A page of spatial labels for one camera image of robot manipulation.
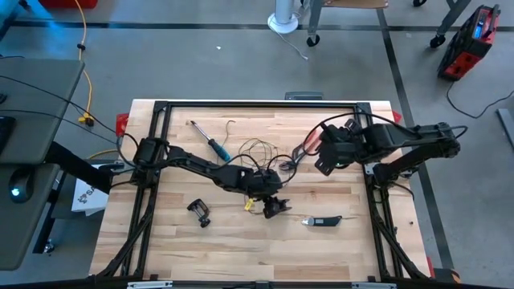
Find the blue screwdriver handle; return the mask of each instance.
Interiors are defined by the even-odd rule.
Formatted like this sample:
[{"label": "blue screwdriver handle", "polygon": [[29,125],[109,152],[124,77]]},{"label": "blue screwdriver handle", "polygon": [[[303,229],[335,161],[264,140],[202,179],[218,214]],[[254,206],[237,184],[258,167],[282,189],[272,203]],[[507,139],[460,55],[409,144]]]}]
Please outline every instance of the blue screwdriver handle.
[{"label": "blue screwdriver handle", "polygon": [[207,141],[207,144],[209,144],[210,147],[216,152],[216,154],[218,154],[218,156],[221,157],[224,161],[230,161],[230,154],[228,154],[226,150],[216,142],[216,140],[210,139]]}]

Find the yellow extension cord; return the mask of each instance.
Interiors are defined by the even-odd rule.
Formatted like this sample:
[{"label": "yellow extension cord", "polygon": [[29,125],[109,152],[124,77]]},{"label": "yellow extension cord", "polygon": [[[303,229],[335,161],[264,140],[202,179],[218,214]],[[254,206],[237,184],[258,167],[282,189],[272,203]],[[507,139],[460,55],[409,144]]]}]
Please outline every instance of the yellow extension cord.
[{"label": "yellow extension cord", "polygon": [[[84,45],[84,43],[86,42],[86,35],[88,33],[88,27],[86,25],[86,17],[84,16],[84,12],[82,11],[82,7],[80,6],[79,1],[75,0],[75,3],[77,4],[77,7],[79,8],[80,16],[82,16],[82,24],[84,25],[84,33],[82,34],[82,41],[80,41],[80,44]],[[79,48],[79,60],[82,61],[82,49],[80,49],[80,48]],[[91,79],[89,78],[89,74],[85,68],[83,70],[83,73],[84,73],[84,76],[86,76],[86,79],[88,80],[89,93],[88,93],[88,106],[86,107],[86,112],[81,117],[79,117],[79,122],[81,124],[86,123],[88,120],[94,121],[94,119],[89,114],[89,110],[91,109],[91,102],[92,102],[93,85],[91,83]]]},{"label": "yellow extension cord", "polygon": [[93,153],[91,156],[88,157],[88,159],[91,160],[91,159],[93,159],[95,157],[104,155],[106,153],[117,153],[117,152],[118,152],[117,149],[108,149],[108,150],[104,150],[104,151],[101,151],[101,152],[98,152],[98,153]]}]

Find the white base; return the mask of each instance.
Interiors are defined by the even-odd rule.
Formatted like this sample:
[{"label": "white base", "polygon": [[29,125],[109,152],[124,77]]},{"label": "white base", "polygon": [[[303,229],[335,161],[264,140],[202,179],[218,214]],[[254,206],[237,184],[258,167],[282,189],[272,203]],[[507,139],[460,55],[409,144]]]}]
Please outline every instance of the white base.
[{"label": "white base", "polygon": [[279,34],[288,34],[296,30],[298,28],[298,19],[295,16],[292,17],[291,21],[287,24],[280,24],[275,19],[275,13],[271,14],[267,19],[267,25],[276,33]]}]

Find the white paper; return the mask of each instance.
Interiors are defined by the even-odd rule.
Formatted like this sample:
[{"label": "white paper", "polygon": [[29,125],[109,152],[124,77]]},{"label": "white paper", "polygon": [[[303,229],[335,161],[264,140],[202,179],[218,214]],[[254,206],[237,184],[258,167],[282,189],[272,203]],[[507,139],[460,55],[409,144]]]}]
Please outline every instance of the white paper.
[{"label": "white paper", "polygon": [[86,216],[90,216],[96,212],[105,209],[107,205],[108,195],[99,189],[92,188],[84,181],[77,179],[75,184],[75,193],[73,194],[73,203],[71,204],[72,212],[85,212]]}]

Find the utility knife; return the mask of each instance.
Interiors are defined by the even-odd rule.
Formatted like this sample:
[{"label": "utility knife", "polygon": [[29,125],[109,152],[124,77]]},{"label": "utility knife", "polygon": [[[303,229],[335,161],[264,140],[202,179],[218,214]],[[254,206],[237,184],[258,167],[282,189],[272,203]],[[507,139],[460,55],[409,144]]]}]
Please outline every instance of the utility knife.
[{"label": "utility knife", "polygon": [[306,226],[337,226],[343,216],[327,217],[327,218],[305,218],[302,220],[302,224]]}]

